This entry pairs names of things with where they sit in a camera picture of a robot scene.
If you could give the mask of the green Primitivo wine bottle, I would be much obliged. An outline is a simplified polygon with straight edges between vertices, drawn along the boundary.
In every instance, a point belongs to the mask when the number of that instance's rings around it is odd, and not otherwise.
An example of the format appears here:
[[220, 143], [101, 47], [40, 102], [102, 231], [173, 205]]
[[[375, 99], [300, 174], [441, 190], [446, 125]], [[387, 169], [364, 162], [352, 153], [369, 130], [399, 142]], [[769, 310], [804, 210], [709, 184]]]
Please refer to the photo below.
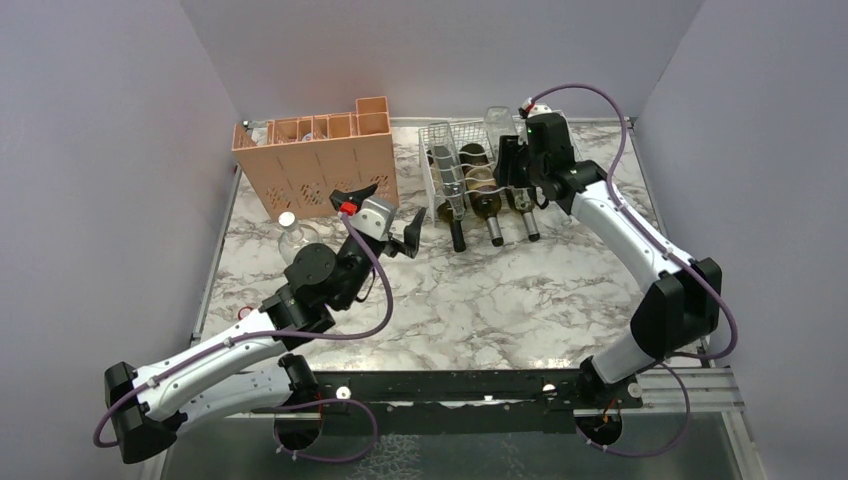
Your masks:
[[536, 193], [531, 188], [512, 188], [506, 191], [506, 197], [510, 209], [518, 213], [524, 223], [527, 237], [531, 242], [536, 242], [541, 235], [533, 213], [536, 207]]

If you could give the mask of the green wine bottle silver neck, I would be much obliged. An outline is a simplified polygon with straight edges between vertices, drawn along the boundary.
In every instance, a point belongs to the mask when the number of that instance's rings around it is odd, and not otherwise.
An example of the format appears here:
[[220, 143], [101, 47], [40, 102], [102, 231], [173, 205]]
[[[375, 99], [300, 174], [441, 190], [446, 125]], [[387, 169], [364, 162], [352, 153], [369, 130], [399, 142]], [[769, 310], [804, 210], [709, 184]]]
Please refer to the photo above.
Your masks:
[[501, 247], [504, 239], [497, 215], [502, 200], [486, 150], [478, 143], [468, 143], [460, 149], [460, 161], [472, 211], [485, 222], [492, 245]]

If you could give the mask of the small clear glass bottle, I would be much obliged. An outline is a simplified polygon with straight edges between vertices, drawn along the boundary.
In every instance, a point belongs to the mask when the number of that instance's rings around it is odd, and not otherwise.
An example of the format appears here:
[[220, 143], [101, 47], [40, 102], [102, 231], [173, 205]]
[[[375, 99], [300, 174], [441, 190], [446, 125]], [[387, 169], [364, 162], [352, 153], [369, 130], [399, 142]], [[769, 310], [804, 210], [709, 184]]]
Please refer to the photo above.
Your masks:
[[499, 159], [501, 137], [518, 134], [512, 112], [506, 106], [491, 106], [485, 112], [483, 123], [491, 148], [491, 158], [497, 161]]

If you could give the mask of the clear bottle silver cap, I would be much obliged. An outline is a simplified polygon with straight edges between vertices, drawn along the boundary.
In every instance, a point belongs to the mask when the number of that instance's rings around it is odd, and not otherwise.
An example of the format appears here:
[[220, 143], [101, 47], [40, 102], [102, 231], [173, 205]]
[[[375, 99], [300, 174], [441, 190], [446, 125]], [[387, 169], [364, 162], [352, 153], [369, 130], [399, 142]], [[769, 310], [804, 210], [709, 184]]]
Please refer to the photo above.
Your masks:
[[313, 227], [301, 224], [291, 211], [281, 213], [277, 221], [282, 228], [277, 241], [278, 251], [286, 265], [291, 265], [307, 245], [321, 242], [320, 234]]

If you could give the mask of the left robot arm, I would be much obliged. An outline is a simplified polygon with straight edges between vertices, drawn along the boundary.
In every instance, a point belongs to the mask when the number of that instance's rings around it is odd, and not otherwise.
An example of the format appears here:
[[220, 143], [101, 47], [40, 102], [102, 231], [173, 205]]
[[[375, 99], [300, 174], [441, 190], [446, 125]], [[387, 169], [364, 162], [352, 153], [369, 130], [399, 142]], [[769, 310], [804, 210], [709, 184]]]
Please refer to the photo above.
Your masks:
[[208, 420], [252, 410], [319, 411], [335, 402], [322, 395], [297, 349], [339, 339], [334, 314], [365, 299], [368, 279], [387, 280], [381, 256], [417, 255], [426, 209], [395, 236], [395, 207], [374, 187], [337, 190], [330, 200], [347, 231], [340, 248], [318, 241], [301, 247], [274, 294], [206, 341], [150, 365], [120, 362], [105, 371], [107, 409], [94, 428], [95, 446], [116, 448], [133, 464]]

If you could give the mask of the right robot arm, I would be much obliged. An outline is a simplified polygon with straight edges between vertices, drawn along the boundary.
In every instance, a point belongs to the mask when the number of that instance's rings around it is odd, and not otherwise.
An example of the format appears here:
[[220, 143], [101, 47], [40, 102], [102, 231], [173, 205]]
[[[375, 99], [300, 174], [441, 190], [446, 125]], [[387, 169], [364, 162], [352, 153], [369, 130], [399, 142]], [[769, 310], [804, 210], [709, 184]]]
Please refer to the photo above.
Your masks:
[[576, 384], [585, 404], [604, 405], [616, 395], [618, 382], [716, 329], [720, 267], [676, 248], [631, 210], [602, 167], [578, 160], [562, 114], [530, 113], [521, 134], [502, 136], [496, 179], [503, 186], [541, 190], [602, 240], [644, 294], [627, 332], [582, 362]]

